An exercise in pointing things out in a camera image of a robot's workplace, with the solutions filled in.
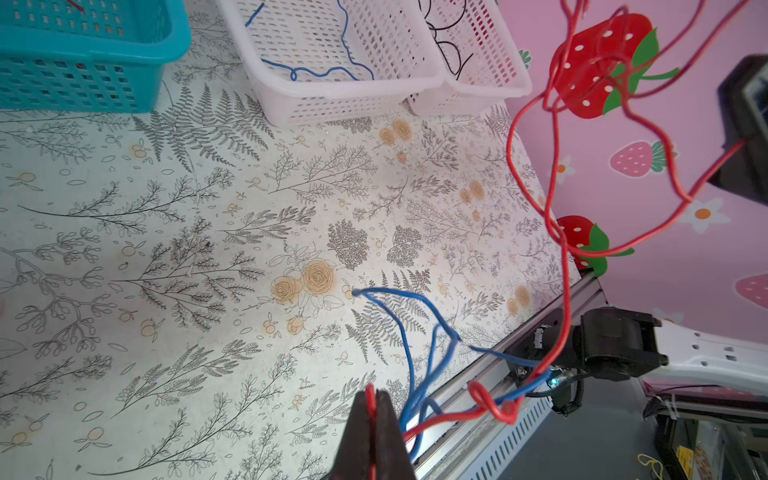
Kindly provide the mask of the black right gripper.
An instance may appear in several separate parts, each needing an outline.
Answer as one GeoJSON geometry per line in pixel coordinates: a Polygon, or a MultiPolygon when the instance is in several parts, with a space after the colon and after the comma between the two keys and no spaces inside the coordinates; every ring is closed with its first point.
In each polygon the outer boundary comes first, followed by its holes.
{"type": "Polygon", "coordinates": [[[721,190],[767,203],[767,56],[744,57],[719,85],[724,148],[735,153],[709,179],[721,190]]]}

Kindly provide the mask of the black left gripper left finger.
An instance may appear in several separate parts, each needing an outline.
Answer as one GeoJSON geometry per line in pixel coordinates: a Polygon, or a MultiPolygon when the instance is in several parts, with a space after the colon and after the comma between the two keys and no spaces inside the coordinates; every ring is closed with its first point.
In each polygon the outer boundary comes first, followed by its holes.
{"type": "Polygon", "coordinates": [[[375,390],[358,392],[327,479],[370,480],[375,478],[375,390]]]}

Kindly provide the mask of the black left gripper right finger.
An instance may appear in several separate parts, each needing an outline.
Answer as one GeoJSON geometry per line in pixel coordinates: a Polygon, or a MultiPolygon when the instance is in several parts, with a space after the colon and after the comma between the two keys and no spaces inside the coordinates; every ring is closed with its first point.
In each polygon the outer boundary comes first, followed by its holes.
{"type": "Polygon", "coordinates": [[[373,478],[415,480],[390,395],[376,390],[373,406],[373,478]]]}

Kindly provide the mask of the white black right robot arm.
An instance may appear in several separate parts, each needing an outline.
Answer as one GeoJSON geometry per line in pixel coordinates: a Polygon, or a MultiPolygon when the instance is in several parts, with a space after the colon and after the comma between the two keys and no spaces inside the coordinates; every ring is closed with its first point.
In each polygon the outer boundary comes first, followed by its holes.
{"type": "MultiPolygon", "coordinates": [[[[767,57],[743,58],[718,88],[729,159],[711,184],[767,202],[767,57]]],[[[575,329],[575,351],[594,377],[623,381],[648,373],[764,395],[767,347],[704,334],[649,314],[600,308],[575,329]]]]}

